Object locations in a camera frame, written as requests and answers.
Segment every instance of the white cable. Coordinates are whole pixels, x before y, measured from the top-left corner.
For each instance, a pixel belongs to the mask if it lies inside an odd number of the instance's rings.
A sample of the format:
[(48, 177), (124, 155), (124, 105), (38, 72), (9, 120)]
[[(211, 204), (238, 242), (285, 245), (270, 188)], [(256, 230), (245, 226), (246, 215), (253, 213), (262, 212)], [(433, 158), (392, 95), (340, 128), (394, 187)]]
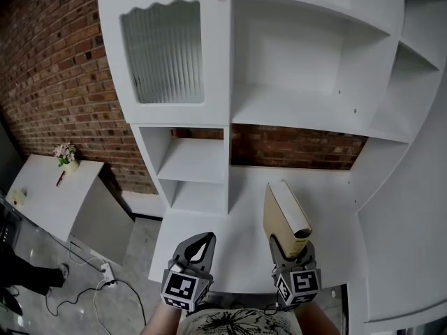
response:
[(104, 326), (104, 324), (99, 320), (98, 309), (96, 308), (96, 304), (95, 304), (96, 293), (98, 292), (99, 286), (101, 285), (102, 282), (105, 282), (105, 281), (106, 281), (106, 280), (103, 279), (103, 280), (100, 281), (100, 282), (98, 283), (98, 285), (96, 286), (95, 295), (93, 296), (93, 307), (95, 308), (96, 319), (98, 320), (100, 326), (102, 326), (103, 329), (107, 331), (107, 334), (112, 335), (112, 334), (107, 330), (107, 328)]
[(72, 261), (73, 263), (76, 263), (77, 265), (85, 265), (85, 264), (87, 264), (87, 263), (90, 263), (91, 260), (102, 260), (102, 261), (103, 261), (103, 264), (105, 264), (105, 260), (104, 260), (103, 258), (99, 258), (99, 257), (92, 257), (92, 258), (90, 258), (90, 259), (89, 259), (88, 261), (86, 261), (86, 262), (81, 262), (81, 263), (76, 262), (76, 261), (71, 257), (71, 253), (73, 253), (72, 250), (71, 250), (71, 242), (70, 242), (70, 244), (68, 245), (68, 250), (69, 250), (69, 252), (68, 252), (68, 257), (71, 259), (71, 261)]

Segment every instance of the white t-shirt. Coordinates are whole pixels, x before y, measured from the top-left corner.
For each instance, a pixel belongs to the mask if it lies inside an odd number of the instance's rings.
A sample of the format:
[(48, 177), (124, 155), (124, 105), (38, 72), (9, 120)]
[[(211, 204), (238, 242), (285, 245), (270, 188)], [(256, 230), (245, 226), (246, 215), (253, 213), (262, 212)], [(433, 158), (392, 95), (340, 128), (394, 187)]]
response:
[(207, 309), (179, 324), (177, 335), (302, 335), (293, 312), (265, 315), (258, 309)]

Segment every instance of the floor outlet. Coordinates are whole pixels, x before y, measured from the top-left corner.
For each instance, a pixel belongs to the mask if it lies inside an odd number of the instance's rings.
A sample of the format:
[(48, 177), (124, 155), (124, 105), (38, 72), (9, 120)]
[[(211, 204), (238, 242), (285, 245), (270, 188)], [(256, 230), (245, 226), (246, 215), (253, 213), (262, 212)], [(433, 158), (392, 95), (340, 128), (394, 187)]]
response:
[[(101, 265), (101, 269), (103, 270), (104, 279), (107, 281), (114, 281), (115, 277), (113, 276), (112, 267), (108, 263), (104, 263)], [(110, 287), (114, 288), (117, 284), (110, 284)]]

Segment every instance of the white table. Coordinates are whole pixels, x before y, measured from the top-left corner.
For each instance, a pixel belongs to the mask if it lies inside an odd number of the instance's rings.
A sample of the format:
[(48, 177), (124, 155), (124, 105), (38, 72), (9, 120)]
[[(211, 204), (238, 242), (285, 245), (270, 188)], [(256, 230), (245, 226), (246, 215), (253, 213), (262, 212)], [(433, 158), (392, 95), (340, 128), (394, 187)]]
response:
[(265, 187), (285, 179), (306, 212), (324, 288), (349, 283), (364, 269), (362, 234), (345, 171), (231, 167), (230, 213), (217, 216), (170, 209), (165, 213), (149, 279), (161, 282), (177, 245), (214, 232), (211, 290), (273, 293), (273, 261), (263, 229)]
[[(51, 235), (122, 265), (133, 221), (99, 179), (103, 165), (80, 161), (78, 170), (56, 186), (63, 172), (58, 160), (30, 155), (6, 200)], [(27, 198), (15, 206), (10, 195), (18, 189)]]

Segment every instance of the shoe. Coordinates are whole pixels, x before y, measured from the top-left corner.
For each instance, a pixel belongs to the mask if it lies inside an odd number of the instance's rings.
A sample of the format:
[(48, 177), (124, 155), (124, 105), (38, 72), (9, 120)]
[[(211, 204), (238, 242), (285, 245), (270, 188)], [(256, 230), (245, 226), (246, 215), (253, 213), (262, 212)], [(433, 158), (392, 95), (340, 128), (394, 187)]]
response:
[(59, 269), (62, 272), (62, 276), (64, 277), (64, 283), (65, 283), (65, 281), (68, 278), (68, 275), (70, 274), (70, 268), (66, 263), (62, 263), (61, 265), (59, 265)]

